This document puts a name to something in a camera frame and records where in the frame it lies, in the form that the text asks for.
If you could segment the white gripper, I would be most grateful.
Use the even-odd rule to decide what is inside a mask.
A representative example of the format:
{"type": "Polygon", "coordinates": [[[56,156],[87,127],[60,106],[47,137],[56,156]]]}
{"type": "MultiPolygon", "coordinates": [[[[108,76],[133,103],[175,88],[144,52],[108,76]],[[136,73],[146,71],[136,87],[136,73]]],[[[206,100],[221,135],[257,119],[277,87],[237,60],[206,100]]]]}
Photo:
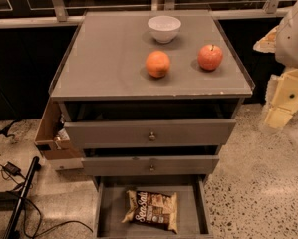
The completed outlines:
{"type": "Polygon", "coordinates": [[[281,129],[298,111],[298,0],[278,27],[257,41],[253,50],[275,53],[277,62],[286,67],[280,75],[272,75],[266,89],[267,112],[264,123],[281,129]]]}

